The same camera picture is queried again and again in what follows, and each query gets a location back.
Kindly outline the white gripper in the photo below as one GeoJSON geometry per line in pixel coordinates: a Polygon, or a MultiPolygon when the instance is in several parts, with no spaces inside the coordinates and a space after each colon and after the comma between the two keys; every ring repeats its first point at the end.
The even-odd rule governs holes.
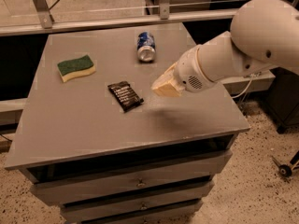
{"type": "Polygon", "coordinates": [[[179,97],[184,90],[197,93],[214,87],[216,83],[204,74],[199,62],[200,48],[197,45],[184,52],[176,63],[153,82],[151,89],[158,96],[179,97]]]}

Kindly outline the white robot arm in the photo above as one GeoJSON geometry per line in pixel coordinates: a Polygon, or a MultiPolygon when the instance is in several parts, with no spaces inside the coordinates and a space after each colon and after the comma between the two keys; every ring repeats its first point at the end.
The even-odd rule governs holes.
{"type": "Polygon", "coordinates": [[[151,89],[179,97],[272,66],[299,74],[299,10],[282,0],[251,0],[235,13],[228,32],[187,50],[151,89]]]}

